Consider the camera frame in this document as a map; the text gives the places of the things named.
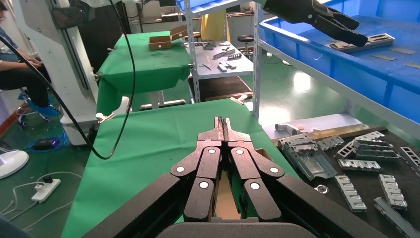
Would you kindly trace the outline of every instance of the green table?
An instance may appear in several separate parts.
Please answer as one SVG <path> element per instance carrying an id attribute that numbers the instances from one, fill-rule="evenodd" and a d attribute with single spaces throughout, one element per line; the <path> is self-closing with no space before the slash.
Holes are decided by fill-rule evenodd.
<path id="1" fill-rule="evenodd" d="M 248 109 L 229 99 L 132 113 L 109 160 L 91 153 L 62 237 L 78 238 L 193 152 L 197 135 L 229 117 L 232 129 L 251 136 L 286 173 L 295 174 Z M 94 147 L 103 155 L 115 143 L 124 115 L 103 123 Z"/>
<path id="2" fill-rule="evenodd" d="M 182 46 L 182 40 L 172 42 L 172 47 L 162 50 L 149 49 L 150 36 L 169 35 L 169 31 L 128 35 L 136 66 L 136 93 L 153 92 L 175 87 L 178 80 L 187 79 L 190 56 Z M 109 115 L 117 109 L 122 96 L 131 95 L 133 88 L 133 66 L 127 42 L 121 37 L 98 72 L 103 73 L 99 81 L 97 112 Z M 137 100 L 133 109 L 140 107 Z"/>

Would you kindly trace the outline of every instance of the blue storage crate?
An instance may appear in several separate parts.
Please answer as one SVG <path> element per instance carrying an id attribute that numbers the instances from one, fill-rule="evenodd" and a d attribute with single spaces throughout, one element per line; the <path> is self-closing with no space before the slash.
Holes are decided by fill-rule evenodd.
<path id="1" fill-rule="evenodd" d="M 302 63 L 334 78 L 356 92 L 420 123 L 420 0 L 332 0 L 326 5 L 360 22 L 356 30 L 365 35 L 388 33 L 393 46 L 353 53 L 333 50 L 324 44 L 331 37 L 304 23 L 290 24 L 280 18 L 260 23 L 260 38 Z M 403 54 L 399 47 L 416 51 Z M 371 56 L 383 54 L 394 61 Z"/>

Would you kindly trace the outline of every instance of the white fan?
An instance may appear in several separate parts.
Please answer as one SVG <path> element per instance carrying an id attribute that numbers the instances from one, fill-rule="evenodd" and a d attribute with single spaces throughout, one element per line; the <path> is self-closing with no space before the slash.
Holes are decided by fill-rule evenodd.
<path id="1" fill-rule="evenodd" d="M 29 155 L 21 150 L 7 150 L 0 147 L 4 153 L 0 155 L 0 179 L 21 169 L 28 162 Z"/>

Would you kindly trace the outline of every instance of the white power strip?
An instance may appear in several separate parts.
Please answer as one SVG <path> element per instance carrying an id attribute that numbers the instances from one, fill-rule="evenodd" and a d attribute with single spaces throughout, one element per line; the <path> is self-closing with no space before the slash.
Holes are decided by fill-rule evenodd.
<path id="1" fill-rule="evenodd" d="M 36 185 L 35 189 L 37 193 L 31 198 L 32 201 L 35 202 L 43 202 L 46 198 L 49 197 L 49 195 L 58 187 L 58 185 L 61 183 L 61 180 L 59 179 L 52 179 L 52 183 L 45 183 L 44 185 Z"/>

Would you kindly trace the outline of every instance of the black stool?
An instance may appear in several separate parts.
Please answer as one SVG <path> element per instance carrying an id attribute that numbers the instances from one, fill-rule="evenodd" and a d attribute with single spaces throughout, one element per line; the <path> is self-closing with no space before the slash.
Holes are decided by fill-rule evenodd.
<path id="1" fill-rule="evenodd" d="M 248 42 L 253 42 L 254 41 L 254 36 L 253 35 L 238 36 L 238 41 L 239 42 L 245 42 L 245 49 L 241 50 L 241 53 L 249 58 L 249 56 L 251 56 L 254 52 L 251 51 L 251 50 L 248 50 Z"/>

